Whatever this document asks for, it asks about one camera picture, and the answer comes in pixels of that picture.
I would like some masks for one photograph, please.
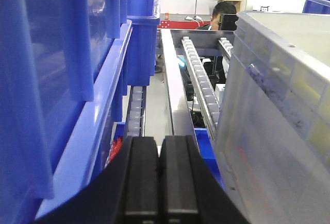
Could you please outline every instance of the metal frame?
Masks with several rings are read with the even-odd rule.
[[[165,84],[169,98],[169,123],[172,134],[191,135],[197,145],[171,31],[162,29],[161,40],[164,54]]]

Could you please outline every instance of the cardboard box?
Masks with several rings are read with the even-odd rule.
[[[244,10],[244,8],[241,9],[241,7],[246,6],[246,0],[211,0],[211,1],[217,1],[217,3],[222,2],[222,1],[230,2],[235,5],[237,12]]]

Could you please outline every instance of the man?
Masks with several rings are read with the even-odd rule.
[[[217,5],[215,5],[213,12],[212,12],[212,17],[211,17],[211,22],[210,24],[205,24],[204,26],[198,27],[196,29],[199,30],[219,30],[219,21],[220,21],[220,15],[221,14],[236,14],[236,7],[227,2],[219,2]]]

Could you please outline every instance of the gray floor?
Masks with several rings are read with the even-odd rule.
[[[170,134],[168,112],[166,108],[167,95],[163,73],[150,77],[150,85],[146,92],[145,108],[145,136],[153,136],[156,144],[160,146],[166,135]],[[123,120],[126,119],[129,96],[123,96]]]

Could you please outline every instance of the white box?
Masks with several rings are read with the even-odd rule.
[[[330,223],[330,16],[238,13],[213,148],[252,224]]]

